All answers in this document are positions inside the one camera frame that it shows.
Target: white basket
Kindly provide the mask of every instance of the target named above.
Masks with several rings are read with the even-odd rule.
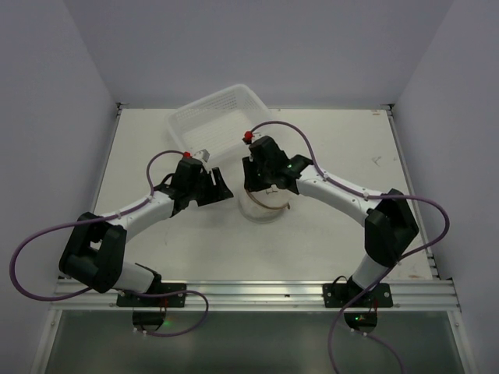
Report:
[[[210,162],[244,146],[244,133],[272,114],[247,86],[237,84],[181,107],[166,118],[181,151],[210,153]]]

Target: gray partition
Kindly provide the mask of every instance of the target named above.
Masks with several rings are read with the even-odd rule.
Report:
[[[131,312],[62,315],[46,373],[319,373],[331,372],[327,331],[332,312],[212,312],[198,330],[174,338],[134,333]],[[195,312],[168,311],[161,331],[194,323]],[[381,313],[375,332],[393,345],[411,373],[462,373],[446,312]],[[400,373],[378,343],[350,333],[334,336],[343,373]]]

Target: black mounting bracket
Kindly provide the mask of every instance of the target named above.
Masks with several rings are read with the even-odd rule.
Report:
[[[154,288],[154,294],[166,294],[168,292],[184,291],[187,289],[185,283],[160,283]],[[186,304],[186,294],[178,294],[168,298],[141,298],[132,294],[118,295],[116,306],[122,308],[183,308]]]
[[[346,283],[326,283],[322,285],[322,297],[326,308],[342,308],[347,302],[352,300],[349,295],[349,286]],[[379,283],[373,290],[367,292],[358,302],[352,305],[353,308],[371,308],[377,301],[378,308],[392,308],[390,284]]]

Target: metal frame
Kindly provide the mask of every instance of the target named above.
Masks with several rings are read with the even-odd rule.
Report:
[[[118,114],[116,118],[115,130],[119,123],[119,115],[122,111],[122,105],[118,105]],[[395,138],[395,144],[398,150],[405,180],[412,193],[412,182],[409,177],[405,158],[400,147],[398,134],[395,129],[395,122],[391,113],[391,108],[383,108],[387,112],[388,121]],[[111,153],[111,145],[108,149],[108,157]],[[92,209],[97,202],[98,192],[104,177],[104,170],[100,175],[98,187],[93,201]],[[423,240],[427,240],[424,230],[421,214],[417,204],[414,204],[416,219],[421,227]],[[428,261],[434,276],[433,280],[387,280],[391,286],[394,308],[384,309],[383,312],[447,312],[453,337],[455,339],[458,353],[462,360],[462,366],[465,374],[474,374],[478,372],[476,361],[473,357],[469,340],[466,336],[458,298],[455,293],[454,284],[451,280],[439,280],[438,271],[434,262],[434,256],[431,249],[426,251]],[[326,309],[322,299],[322,284],[325,281],[187,281],[177,280],[187,284],[189,290],[204,293],[210,301],[210,310],[224,312],[337,312],[338,309]],[[60,280],[57,285],[56,294],[62,295],[74,292],[82,288],[82,285],[74,280]],[[197,311],[204,310],[204,302],[195,295],[188,295],[185,308],[177,309],[179,311]],[[98,294],[95,291],[89,291],[86,294],[51,304],[45,323],[41,341],[32,365],[31,374],[41,374],[45,372],[51,349],[55,341],[62,312],[65,310],[115,310],[126,311],[129,308],[117,308],[117,292],[110,291],[106,294]],[[363,309],[349,309],[352,311],[361,311]]]

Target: white table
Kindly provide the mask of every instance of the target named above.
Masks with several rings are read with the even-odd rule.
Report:
[[[147,194],[145,167],[158,152],[173,149],[165,116],[173,110],[125,109],[119,121],[96,213],[115,211]],[[408,192],[385,111],[273,110],[276,118],[300,127],[309,137],[322,168],[358,185]],[[289,157],[308,156],[291,129],[271,130]],[[219,164],[236,194],[243,181],[245,151]],[[156,161],[155,183],[175,170],[176,155]],[[126,247],[126,260],[148,266],[170,280],[318,281],[350,276],[364,255],[363,229],[351,218],[303,196],[278,221],[254,224],[237,199],[197,208],[195,203],[148,228]],[[421,243],[419,236],[411,245]],[[426,253],[405,259],[389,278],[432,279]]]

